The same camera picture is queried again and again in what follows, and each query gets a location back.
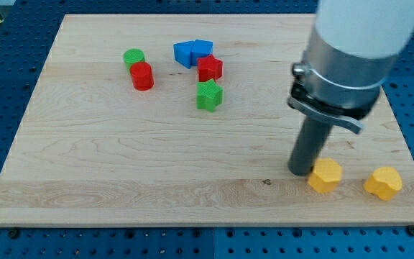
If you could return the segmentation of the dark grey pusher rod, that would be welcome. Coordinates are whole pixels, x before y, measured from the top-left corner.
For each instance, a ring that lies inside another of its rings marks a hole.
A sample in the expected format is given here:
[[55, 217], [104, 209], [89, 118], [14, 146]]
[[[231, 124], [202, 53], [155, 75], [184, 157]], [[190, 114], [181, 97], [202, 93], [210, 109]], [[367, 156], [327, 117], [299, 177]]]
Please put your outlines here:
[[331, 124], [305, 118], [287, 163], [291, 173], [306, 176], [311, 172], [332, 127]]

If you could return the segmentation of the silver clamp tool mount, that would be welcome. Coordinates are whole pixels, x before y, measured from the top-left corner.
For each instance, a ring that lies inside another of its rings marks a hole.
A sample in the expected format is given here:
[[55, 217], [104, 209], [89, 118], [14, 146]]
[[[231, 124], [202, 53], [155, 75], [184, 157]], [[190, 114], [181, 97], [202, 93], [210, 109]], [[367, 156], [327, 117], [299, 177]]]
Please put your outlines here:
[[314, 28], [302, 60], [293, 64], [287, 103], [305, 115], [314, 132], [337, 126], [359, 134], [396, 59], [397, 55], [365, 58], [347, 53]]

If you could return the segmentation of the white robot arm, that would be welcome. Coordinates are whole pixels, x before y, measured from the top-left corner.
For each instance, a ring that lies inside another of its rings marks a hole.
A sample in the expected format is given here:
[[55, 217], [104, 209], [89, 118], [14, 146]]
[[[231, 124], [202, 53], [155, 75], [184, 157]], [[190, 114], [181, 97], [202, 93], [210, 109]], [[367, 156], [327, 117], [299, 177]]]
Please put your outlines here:
[[305, 120], [287, 166], [305, 176], [332, 127], [359, 134], [414, 31], [414, 0], [323, 0], [287, 99]]

